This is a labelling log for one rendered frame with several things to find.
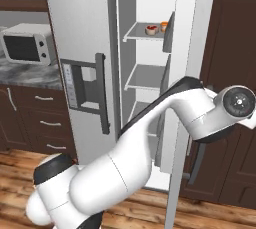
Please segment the dark brown base cupboard run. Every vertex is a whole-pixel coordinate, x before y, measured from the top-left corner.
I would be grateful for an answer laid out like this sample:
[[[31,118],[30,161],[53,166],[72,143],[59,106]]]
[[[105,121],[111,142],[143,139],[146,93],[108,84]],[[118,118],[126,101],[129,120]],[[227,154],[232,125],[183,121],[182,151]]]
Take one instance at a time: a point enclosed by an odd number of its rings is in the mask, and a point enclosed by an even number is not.
[[[0,151],[77,157],[63,90],[0,84]]]

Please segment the small bowl with red food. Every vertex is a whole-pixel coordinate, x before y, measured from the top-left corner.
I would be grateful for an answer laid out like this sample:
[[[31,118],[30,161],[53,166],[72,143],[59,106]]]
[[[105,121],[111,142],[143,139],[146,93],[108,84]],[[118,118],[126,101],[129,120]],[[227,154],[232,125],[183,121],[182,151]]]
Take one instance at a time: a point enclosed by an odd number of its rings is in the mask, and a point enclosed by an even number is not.
[[[148,25],[145,28],[145,33],[149,36],[156,35],[159,32],[159,28],[157,25]]]

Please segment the silver fridge door with bins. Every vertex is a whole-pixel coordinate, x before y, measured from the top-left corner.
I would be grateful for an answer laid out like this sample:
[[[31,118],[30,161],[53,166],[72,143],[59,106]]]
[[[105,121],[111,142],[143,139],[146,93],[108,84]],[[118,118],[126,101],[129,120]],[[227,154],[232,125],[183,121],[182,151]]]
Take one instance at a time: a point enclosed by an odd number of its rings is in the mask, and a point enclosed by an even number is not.
[[[176,0],[169,84],[201,72],[213,0]],[[165,113],[161,171],[170,173],[164,229],[172,229],[189,134],[175,113]]]

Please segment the white microwave oven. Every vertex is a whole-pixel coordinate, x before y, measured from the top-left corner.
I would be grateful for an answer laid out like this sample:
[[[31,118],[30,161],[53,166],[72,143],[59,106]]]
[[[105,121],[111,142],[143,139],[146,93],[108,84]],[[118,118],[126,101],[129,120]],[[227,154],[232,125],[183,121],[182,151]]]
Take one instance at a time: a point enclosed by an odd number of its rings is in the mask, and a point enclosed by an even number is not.
[[[49,24],[20,23],[0,32],[6,59],[11,63],[53,65],[56,61]]]

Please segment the grey fridge door bin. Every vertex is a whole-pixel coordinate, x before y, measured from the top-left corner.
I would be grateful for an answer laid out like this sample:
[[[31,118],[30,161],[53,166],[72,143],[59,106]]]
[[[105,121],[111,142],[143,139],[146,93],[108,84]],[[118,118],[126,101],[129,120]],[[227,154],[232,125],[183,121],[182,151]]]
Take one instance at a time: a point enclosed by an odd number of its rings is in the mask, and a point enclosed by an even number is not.
[[[164,73],[163,73],[163,77],[161,80],[161,85],[160,85],[160,94],[161,95],[168,89],[170,63],[171,63],[171,54],[168,55],[166,66],[165,66]]]
[[[165,117],[166,117],[165,113],[160,115],[158,120],[158,126],[157,126],[158,144],[157,144],[154,165],[159,168],[161,167],[161,160],[162,160],[161,157],[162,157],[163,140],[164,140]]]
[[[165,53],[170,53],[172,51],[174,21],[175,21],[175,13],[172,13],[164,34],[162,51]]]

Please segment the silver fridge door with dispenser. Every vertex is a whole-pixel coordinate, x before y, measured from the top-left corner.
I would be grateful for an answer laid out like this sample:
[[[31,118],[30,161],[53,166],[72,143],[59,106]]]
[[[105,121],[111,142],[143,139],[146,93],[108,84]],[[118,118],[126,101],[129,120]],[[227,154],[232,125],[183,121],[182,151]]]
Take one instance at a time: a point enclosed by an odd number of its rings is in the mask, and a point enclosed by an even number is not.
[[[110,151],[120,131],[116,0],[47,0],[69,116],[82,165]],[[102,133],[95,54],[105,55],[110,133]]]

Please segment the grey fridge shelf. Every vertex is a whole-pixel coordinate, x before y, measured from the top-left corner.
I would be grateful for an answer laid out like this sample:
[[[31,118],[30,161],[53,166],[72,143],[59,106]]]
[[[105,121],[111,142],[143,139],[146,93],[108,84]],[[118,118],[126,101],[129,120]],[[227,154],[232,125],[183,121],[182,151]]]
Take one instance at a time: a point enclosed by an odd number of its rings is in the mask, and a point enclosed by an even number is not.
[[[164,39],[164,33],[159,31],[155,35],[148,35],[145,31],[146,27],[149,25],[148,22],[135,22],[128,32],[124,35],[123,41],[128,40],[156,40],[161,41]]]
[[[136,64],[127,79],[124,89],[158,90],[164,70],[164,66]]]

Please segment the dark brown tall cupboard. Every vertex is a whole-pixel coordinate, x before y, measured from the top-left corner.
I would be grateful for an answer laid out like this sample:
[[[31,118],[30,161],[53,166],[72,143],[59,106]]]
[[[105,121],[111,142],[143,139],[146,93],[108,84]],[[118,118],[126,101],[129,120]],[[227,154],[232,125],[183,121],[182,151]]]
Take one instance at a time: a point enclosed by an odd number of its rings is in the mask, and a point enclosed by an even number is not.
[[[213,0],[200,79],[216,92],[238,84],[256,93],[256,0]],[[256,209],[256,128],[238,125],[208,144],[180,195]]]

